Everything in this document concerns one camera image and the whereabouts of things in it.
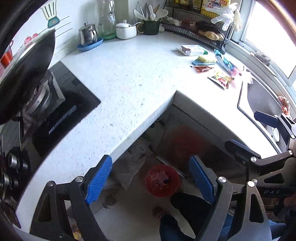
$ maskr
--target sink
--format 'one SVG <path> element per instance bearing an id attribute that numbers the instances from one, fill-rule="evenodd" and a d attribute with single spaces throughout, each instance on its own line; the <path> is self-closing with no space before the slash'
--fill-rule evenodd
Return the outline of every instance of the sink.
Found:
<path id="1" fill-rule="evenodd" d="M 278 153 L 281 153 L 287 147 L 283 138 L 280 136 L 280 141 L 276 143 L 267 132 L 266 124 L 260 123 L 254 118 L 256 111 L 269 115 L 281 115 L 281 103 L 276 94 L 263 81 L 252 72 L 250 73 L 253 76 L 253 84 L 243 82 L 237 107 L 263 132 Z"/>
<path id="2" fill-rule="evenodd" d="M 281 103 L 277 96 L 257 78 L 253 78 L 253 84 L 248 84 L 247 98 L 253 113 L 256 111 L 269 115 L 281 115 L 282 113 Z"/>

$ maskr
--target red bucket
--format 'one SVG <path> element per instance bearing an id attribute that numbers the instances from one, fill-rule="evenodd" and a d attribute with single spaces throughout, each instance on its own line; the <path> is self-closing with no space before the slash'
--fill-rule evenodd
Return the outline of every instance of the red bucket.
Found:
<path id="1" fill-rule="evenodd" d="M 165 184 L 159 185 L 155 181 L 156 176 L 165 173 L 168 176 L 168 180 Z M 180 178 L 174 168 L 167 165 L 156 165 L 152 167 L 145 178 L 145 184 L 147 190 L 155 197 L 169 197 L 172 196 L 180 185 Z"/>

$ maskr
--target brown pastry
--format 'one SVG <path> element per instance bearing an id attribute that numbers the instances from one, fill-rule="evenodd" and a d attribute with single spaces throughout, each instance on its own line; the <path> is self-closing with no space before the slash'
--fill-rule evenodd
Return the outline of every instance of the brown pastry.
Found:
<path id="1" fill-rule="evenodd" d="M 206 36 L 208 39 L 214 40 L 214 41 L 216 41 L 220 38 L 216 33 L 212 32 L 212 31 L 204 32 L 204 31 L 199 30 L 198 34 L 202 35 L 202 36 Z"/>
<path id="2" fill-rule="evenodd" d="M 223 41 L 224 36 L 223 36 L 222 34 L 217 34 L 217 35 L 218 35 L 218 37 L 219 37 L 218 41 Z"/>

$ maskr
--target pot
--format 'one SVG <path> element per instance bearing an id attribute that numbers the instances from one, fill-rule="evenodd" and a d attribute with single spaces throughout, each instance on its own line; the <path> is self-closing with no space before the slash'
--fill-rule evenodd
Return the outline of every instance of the pot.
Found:
<path id="1" fill-rule="evenodd" d="M 93 44 L 97 40 L 95 24 L 84 23 L 84 26 L 79 29 L 79 44 L 87 46 Z"/>
<path id="2" fill-rule="evenodd" d="M 126 20 L 123 23 L 116 25 L 116 36 L 119 39 L 131 39 L 137 35 L 136 24 L 130 25 L 126 23 Z"/>

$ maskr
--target black glass stovetop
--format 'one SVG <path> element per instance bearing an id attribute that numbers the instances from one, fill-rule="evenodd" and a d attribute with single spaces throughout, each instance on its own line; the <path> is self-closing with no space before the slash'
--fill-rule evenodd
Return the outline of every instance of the black glass stovetop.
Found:
<path id="1" fill-rule="evenodd" d="M 31 139 L 20 148 L 19 123 L 7 122 L 2 131 L 2 150 L 5 153 L 4 164 L 7 173 L 18 180 L 19 186 L 9 190 L 17 202 L 24 192 L 27 183 L 37 168 L 54 149 L 54 147 L 85 118 L 101 101 L 84 86 L 62 63 L 55 64 L 50 71 L 53 73 L 65 100 L 33 133 Z M 28 164 L 27 173 L 18 173 L 8 167 L 9 152 Z"/>
<path id="2" fill-rule="evenodd" d="M 58 62 L 49 70 L 61 88 L 65 101 L 32 136 L 32 143 L 41 156 L 50 151 L 74 126 L 101 103 L 62 62 Z"/>

